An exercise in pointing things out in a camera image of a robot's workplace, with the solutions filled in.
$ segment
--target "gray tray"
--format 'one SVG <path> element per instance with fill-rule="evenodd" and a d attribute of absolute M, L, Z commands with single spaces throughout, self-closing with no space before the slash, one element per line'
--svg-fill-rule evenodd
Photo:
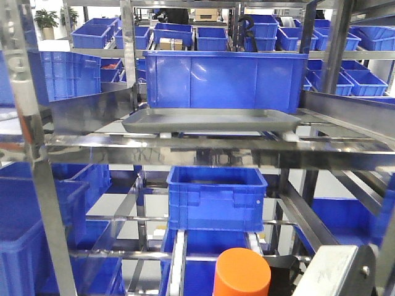
<path fill-rule="evenodd" d="M 183 131 L 294 131 L 301 120 L 276 110 L 142 109 L 122 124 L 130 133 Z"/>

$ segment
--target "blue storage bin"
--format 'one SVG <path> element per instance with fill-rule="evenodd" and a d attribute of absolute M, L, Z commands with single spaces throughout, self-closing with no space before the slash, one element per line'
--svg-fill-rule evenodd
<path fill-rule="evenodd" d="M 358 70 L 370 72 L 370 70 L 364 65 L 358 63 L 356 60 L 344 60 L 341 62 L 341 69 L 344 71 Z"/>
<path fill-rule="evenodd" d="M 360 45 L 369 51 L 395 51 L 393 27 L 351 27 L 350 31 L 362 39 Z"/>
<path fill-rule="evenodd" d="M 323 65 L 323 60 L 308 60 L 307 69 L 308 70 L 321 70 Z"/>
<path fill-rule="evenodd" d="M 118 69 L 120 72 L 123 68 L 122 59 L 111 59 L 111 58 L 102 58 L 100 61 L 100 68 L 108 66 L 108 65 L 115 65 L 115 69 Z"/>
<path fill-rule="evenodd" d="M 277 37 L 274 38 L 255 38 L 257 43 L 258 51 L 274 51 L 276 48 Z M 252 52 L 254 48 L 252 47 L 251 38 L 247 37 L 244 42 L 244 47 L 246 51 Z"/>
<path fill-rule="evenodd" d="M 49 101 L 101 92 L 100 57 L 74 52 L 41 52 Z"/>
<path fill-rule="evenodd" d="M 326 49 L 327 44 L 328 44 L 329 29 L 315 28 L 314 35 L 318 37 L 318 40 L 317 40 L 317 43 L 315 46 L 316 50 L 324 51 Z M 361 39 L 359 37 L 356 37 L 355 35 L 348 33 L 345 50 L 346 51 L 355 51 L 357 49 L 357 46 L 358 46 L 360 40 Z"/>
<path fill-rule="evenodd" d="M 256 38 L 276 37 L 278 22 L 272 15 L 250 14 L 247 16 L 254 20 L 254 26 L 250 30 L 254 32 Z"/>
<path fill-rule="evenodd" d="M 149 36 L 149 27 L 135 27 L 136 49 L 147 49 Z"/>
<path fill-rule="evenodd" d="M 167 182 L 170 229 L 263 230 L 259 170 L 173 166 Z"/>
<path fill-rule="evenodd" d="M 154 42 L 160 43 L 161 38 L 181 39 L 184 46 L 192 45 L 192 26 L 175 23 L 157 23 L 154 28 Z"/>
<path fill-rule="evenodd" d="M 123 49 L 122 29 L 115 34 L 115 45 L 117 46 L 117 49 Z"/>
<path fill-rule="evenodd" d="M 76 249 L 91 250 L 96 241 L 103 234 L 104 230 L 106 230 L 108 224 L 110 224 L 109 221 L 86 220 L 86 233 L 78 241 Z"/>
<path fill-rule="evenodd" d="M 304 91 L 310 91 L 312 88 L 312 84 L 310 83 L 310 81 L 305 77 L 304 78 L 304 83 L 303 83 L 303 90 Z"/>
<path fill-rule="evenodd" d="M 119 82 L 118 69 L 100 69 L 101 82 Z"/>
<path fill-rule="evenodd" d="M 368 71 L 345 71 L 346 77 L 354 84 L 352 94 L 355 96 L 382 96 L 388 84 Z"/>
<path fill-rule="evenodd" d="M 314 87 L 318 91 L 321 91 L 321 86 L 320 86 L 321 71 L 320 70 L 309 71 L 307 74 L 307 79 L 310 80 L 310 82 L 314 85 Z M 354 87 L 354 84 L 350 80 L 348 80 L 342 73 L 339 73 L 336 94 L 339 96 L 349 96 L 351 94 L 353 87 Z"/>
<path fill-rule="evenodd" d="M 79 181 L 89 184 L 85 193 L 85 212 L 98 201 L 111 185 L 108 165 L 98 164 L 53 164 L 54 179 L 59 181 Z M 31 179 L 30 165 L 27 162 L 15 162 L 0 168 L 0 177 Z"/>
<path fill-rule="evenodd" d="M 81 293 L 86 258 L 70 257 L 77 292 Z M 40 295 L 59 293 L 54 271 L 41 289 Z M 122 295 L 126 293 L 122 278 L 122 259 L 106 258 L 94 278 L 88 294 L 90 295 Z"/>
<path fill-rule="evenodd" d="M 35 295 L 51 259 L 30 180 L 0 178 L 0 295 Z"/>
<path fill-rule="evenodd" d="M 305 54 L 202 51 L 147 51 L 145 56 L 151 108 L 287 113 L 294 113 L 299 105 L 307 58 Z"/>
<path fill-rule="evenodd" d="M 198 51 L 226 51 L 228 34 L 223 28 L 197 28 Z"/>
<path fill-rule="evenodd" d="M 285 51 L 296 51 L 298 41 L 302 38 L 301 28 L 278 28 L 277 31 L 277 42 L 281 45 Z M 318 38 L 316 36 L 311 37 L 310 50 L 315 49 Z"/>
<path fill-rule="evenodd" d="M 2 51 L 0 51 L 0 81 L 0 106 L 13 107 L 14 93 L 12 92 L 7 64 Z"/>
<path fill-rule="evenodd" d="M 330 20 L 319 20 L 319 19 L 316 19 L 314 21 L 314 27 L 315 28 L 329 28 L 329 27 L 331 27 L 331 21 Z"/>
<path fill-rule="evenodd" d="M 100 25 L 83 25 L 71 35 L 75 48 L 105 48 L 112 38 L 111 28 Z"/>
<path fill-rule="evenodd" d="M 162 252 L 173 252 L 176 230 L 166 230 Z M 188 231 L 186 254 L 220 255 L 231 248 L 246 248 L 245 233 L 228 231 Z M 166 296 L 170 274 L 170 260 L 161 260 L 162 280 L 159 296 Z M 184 296 L 212 296 L 215 262 L 187 261 L 184 280 Z"/>
<path fill-rule="evenodd" d="M 340 244 L 370 242 L 376 219 L 357 199 L 314 198 L 312 208 Z"/>
<path fill-rule="evenodd" d="M 91 20 L 88 20 L 84 24 L 84 26 L 99 25 L 99 26 L 109 27 L 110 35 L 113 36 L 115 35 L 116 32 L 118 32 L 118 21 L 119 18 L 92 18 Z"/>
<path fill-rule="evenodd" d="M 48 106 L 48 93 L 47 86 L 45 81 L 43 80 L 44 70 L 43 64 L 41 63 L 41 56 L 39 51 L 31 51 L 27 52 L 30 69 L 32 73 L 33 82 L 35 84 L 36 96 L 38 99 L 38 103 L 43 106 Z M 8 68 L 6 65 L 6 60 L 4 59 L 4 55 L 0 50 L 0 107 L 9 107 L 13 108 L 14 104 L 14 93 L 12 92 L 10 77 Z"/>

